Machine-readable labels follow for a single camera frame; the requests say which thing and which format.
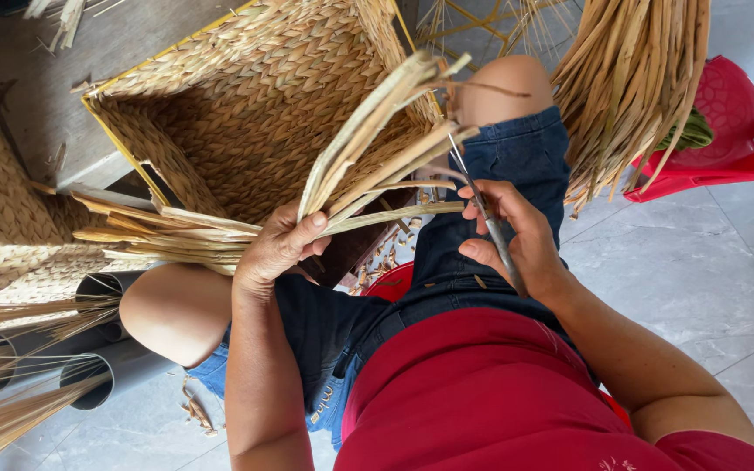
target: red plastic stool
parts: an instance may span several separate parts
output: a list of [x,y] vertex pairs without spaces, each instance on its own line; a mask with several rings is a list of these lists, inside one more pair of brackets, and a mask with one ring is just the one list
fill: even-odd
[[[390,271],[384,273],[383,276],[377,278],[375,283],[372,283],[371,286],[364,289],[360,293],[360,296],[379,296],[390,303],[397,301],[403,297],[412,286],[413,263],[414,262],[408,262],[392,268]],[[624,412],[624,409],[618,404],[618,402],[604,391],[601,391],[601,395],[604,396],[604,400],[607,401],[607,404],[613,409],[613,412],[615,412],[624,423],[630,426],[630,417],[627,416],[627,412]]]
[[413,263],[406,262],[383,273],[383,276],[377,278],[375,283],[365,288],[360,296],[378,296],[390,303],[402,298],[412,286]]
[[[695,106],[714,131],[714,141],[700,149],[674,151],[648,191],[640,194],[642,188],[636,188],[625,198],[643,203],[702,185],[754,181],[754,85],[747,73],[721,55],[709,60]],[[642,174],[653,175],[664,154],[654,153]],[[640,159],[634,160],[635,167]]]

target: fingernail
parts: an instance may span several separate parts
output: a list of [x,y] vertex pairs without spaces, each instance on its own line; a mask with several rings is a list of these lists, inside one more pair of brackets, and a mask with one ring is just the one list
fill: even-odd
[[324,213],[316,213],[313,215],[313,225],[316,227],[319,227],[320,225],[323,225],[328,218],[324,215]]

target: yellow metal frame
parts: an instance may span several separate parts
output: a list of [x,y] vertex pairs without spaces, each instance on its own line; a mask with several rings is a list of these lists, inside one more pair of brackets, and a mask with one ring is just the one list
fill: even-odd
[[[185,37],[184,39],[182,39],[178,43],[176,43],[176,44],[174,44],[174,45],[172,45],[172,46],[170,46],[168,48],[165,48],[159,54],[152,56],[152,58],[150,58],[150,59],[144,60],[143,62],[141,62],[141,64],[136,65],[132,69],[130,69],[130,70],[128,70],[128,71],[126,71],[126,72],[124,72],[124,73],[122,73],[120,75],[117,75],[116,77],[108,80],[106,83],[104,83],[103,85],[101,85],[98,88],[96,88],[94,91],[88,91],[88,92],[84,93],[80,97],[80,101],[86,107],[86,110],[92,116],[94,116],[95,119],[100,124],[100,126],[104,128],[104,132],[106,132],[106,134],[108,136],[110,136],[110,140],[112,141],[112,143],[117,147],[117,149],[121,152],[121,154],[123,154],[123,156],[132,165],[132,167],[136,169],[136,171],[138,172],[138,174],[141,175],[142,178],[144,178],[144,181],[147,182],[147,186],[150,187],[150,189],[152,190],[153,194],[159,199],[159,201],[162,203],[162,205],[170,206],[170,203],[168,202],[168,199],[165,197],[165,195],[162,193],[162,190],[160,190],[159,187],[156,186],[156,182],[154,182],[153,179],[150,177],[150,175],[147,174],[147,172],[144,170],[144,167],[141,166],[141,164],[138,162],[138,160],[135,158],[135,156],[132,154],[132,152],[130,152],[130,149],[127,148],[127,146],[125,146],[124,143],[121,142],[121,140],[118,138],[118,136],[116,136],[110,130],[110,127],[107,125],[107,123],[105,123],[104,120],[98,115],[98,113],[96,112],[95,108],[92,106],[91,100],[95,100],[96,97],[99,95],[99,93],[105,91],[110,85],[116,83],[118,80],[120,80],[120,79],[122,79],[122,78],[124,78],[124,77],[126,77],[128,75],[130,75],[131,73],[135,72],[136,70],[141,69],[141,67],[152,63],[156,59],[159,59],[160,57],[164,56],[165,54],[167,54],[167,53],[169,53],[169,52],[171,52],[173,50],[175,50],[176,48],[179,48],[179,46],[181,46],[182,44],[187,43],[188,41],[193,40],[195,37],[198,37],[198,36],[202,35],[203,33],[207,32],[207,31],[209,31],[211,29],[214,29],[215,27],[221,26],[223,23],[226,22],[226,20],[228,20],[231,17],[237,16],[238,13],[242,12],[243,10],[246,10],[246,8],[251,7],[255,3],[257,3],[257,0],[250,0],[248,3],[244,3],[243,5],[241,5],[240,7],[236,8],[236,9],[230,9],[229,14],[226,14],[225,16],[221,17],[220,19],[217,19],[214,23],[211,23],[211,24],[203,27],[202,29],[200,29],[196,33],[194,33],[194,34],[192,34],[192,35],[190,35],[188,37]],[[412,37],[409,34],[409,29],[406,27],[406,24],[403,21],[403,17],[401,16],[401,10],[397,7],[397,3],[395,2],[395,0],[391,0],[391,4],[394,7],[394,14],[397,16],[398,20],[401,22],[401,27],[403,28],[403,33],[405,34],[406,39],[409,40],[409,44],[411,45],[412,50],[414,51],[415,50],[415,41],[412,40]],[[435,95],[432,92],[430,92],[428,95],[429,95],[430,101],[433,104],[433,107],[435,108],[435,113],[440,116],[442,114],[441,113],[441,108],[438,106],[438,102],[435,100]]]
[[[544,0],[544,2],[537,5],[537,9],[539,10],[540,8],[550,7],[552,5],[557,5],[565,1],[566,0]],[[443,39],[441,43],[437,43],[436,40],[438,38],[444,38],[445,36],[449,36],[450,34],[461,33],[462,31],[466,31],[467,29],[470,29],[472,27],[480,27],[488,33],[492,34],[493,37],[496,37],[502,41],[502,47],[499,48],[499,53],[497,55],[497,57],[501,57],[503,55],[511,54],[511,52],[514,50],[514,47],[519,42],[519,39],[523,37],[525,29],[528,28],[528,25],[534,19],[530,9],[528,8],[519,8],[518,10],[513,10],[509,13],[504,14],[497,13],[499,6],[502,3],[501,0],[496,0],[496,3],[494,4],[494,7],[491,9],[490,13],[487,14],[486,17],[482,18],[476,17],[475,15],[466,11],[466,9],[458,6],[453,0],[444,0],[444,3],[446,6],[458,12],[461,16],[464,16],[468,20],[470,20],[470,23],[451,27],[449,29],[444,29],[442,31],[439,31],[438,33],[427,34],[418,37],[416,43],[418,45],[429,43],[433,46],[433,48],[443,51],[444,54],[449,55],[453,59],[458,59],[460,54],[457,51],[446,48],[444,46]],[[508,34],[505,34],[490,25],[491,23],[508,19],[510,17],[516,17],[519,21],[517,22],[517,25],[511,28]],[[476,64],[468,64],[467,68],[475,72],[476,70],[478,70],[479,66],[480,65]]]

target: woman's right hand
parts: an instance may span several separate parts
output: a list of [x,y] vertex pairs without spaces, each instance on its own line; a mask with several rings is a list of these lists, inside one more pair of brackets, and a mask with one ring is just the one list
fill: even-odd
[[[517,233],[508,244],[508,251],[529,295],[548,305],[554,302],[558,294],[568,293],[571,288],[577,286],[575,277],[560,261],[545,215],[534,208],[510,182],[475,180],[475,183],[487,199],[488,211],[500,219],[508,219]],[[458,195],[462,198],[472,198],[473,190],[466,186],[458,190]],[[467,205],[462,215],[464,219],[476,219],[478,234],[487,234],[487,225],[475,205]],[[502,278],[508,280],[508,273],[493,242],[468,239],[458,247],[458,252],[490,266]]]

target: dark jeans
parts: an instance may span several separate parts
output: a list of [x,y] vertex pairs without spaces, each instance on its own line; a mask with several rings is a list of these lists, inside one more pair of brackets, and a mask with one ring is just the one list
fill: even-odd
[[[557,107],[485,126],[465,142],[464,160],[473,178],[508,180],[543,212],[559,245],[563,198],[569,183],[564,160],[569,139]],[[449,192],[447,201],[460,200]],[[503,221],[506,240],[514,230]],[[476,234],[476,221],[460,213],[437,215],[421,229],[409,292],[396,303],[378,297],[353,297],[309,283],[300,275],[276,281],[276,298],[302,375],[308,429],[328,429],[341,445],[345,403],[357,374],[377,348],[406,327],[460,307],[497,307],[538,320],[571,341],[555,316],[534,299],[521,299],[492,268],[458,253]],[[487,285],[482,289],[478,275]],[[223,397],[229,331],[210,358],[188,373]]]

